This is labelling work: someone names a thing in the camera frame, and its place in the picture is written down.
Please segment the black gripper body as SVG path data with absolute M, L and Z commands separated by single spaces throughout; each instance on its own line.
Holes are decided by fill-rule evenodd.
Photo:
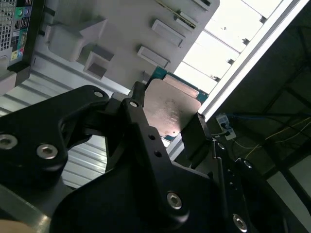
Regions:
M 114 169 L 69 194 L 52 216 L 54 233 L 224 233 L 225 221 L 211 180 L 174 164 L 185 223 L 168 225 L 156 209 L 155 192 L 136 165 Z

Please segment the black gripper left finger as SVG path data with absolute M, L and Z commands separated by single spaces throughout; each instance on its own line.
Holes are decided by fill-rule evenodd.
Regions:
M 106 138 L 107 173 L 138 166 L 155 192 L 164 220 L 185 220 L 174 167 L 156 128 L 143 111 L 145 86 L 135 83 L 131 97 L 109 98 L 85 85 L 18 110 L 0 119 L 0 181 L 25 187 L 51 187 L 61 176 L 68 151 L 91 136 Z

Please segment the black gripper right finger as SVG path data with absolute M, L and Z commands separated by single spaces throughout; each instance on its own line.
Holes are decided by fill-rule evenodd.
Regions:
M 207 159 L 215 233 L 289 232 L 282 209 L 255 179 L 255 167 L 246 159 L 232 160 L 225 146 L 212 137 L 201 114 L 193 116 L 181 136 L 192 169 Z

